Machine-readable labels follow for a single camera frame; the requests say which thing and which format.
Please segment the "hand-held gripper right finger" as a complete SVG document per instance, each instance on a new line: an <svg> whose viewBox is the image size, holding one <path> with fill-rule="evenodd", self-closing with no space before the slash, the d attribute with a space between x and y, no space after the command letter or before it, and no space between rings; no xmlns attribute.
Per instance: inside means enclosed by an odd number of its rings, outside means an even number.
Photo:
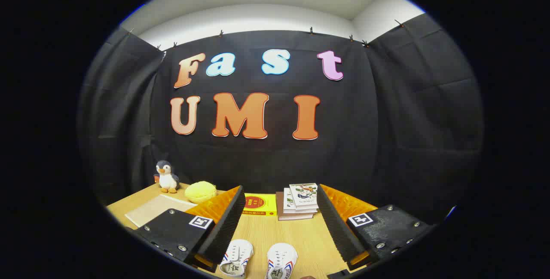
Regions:
<svg viewBox="0 0 550 279"><path fill-rule="evenodd" d="M397 255L424 238L432 225L394 204L375 207L332 187L318 185L318 208L350 270Z"/></svg>

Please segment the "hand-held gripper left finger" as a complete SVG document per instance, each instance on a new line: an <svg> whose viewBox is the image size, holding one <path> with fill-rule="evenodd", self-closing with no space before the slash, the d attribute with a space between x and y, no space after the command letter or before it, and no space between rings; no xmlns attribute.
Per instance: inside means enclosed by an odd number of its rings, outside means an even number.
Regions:
<svg viewBox="0 0 550 279"><path fill-rule="evenodd" d="M159 253L212 273L222 262L245 206L241 185L186 211L169 208L136 230Z"/></svg>

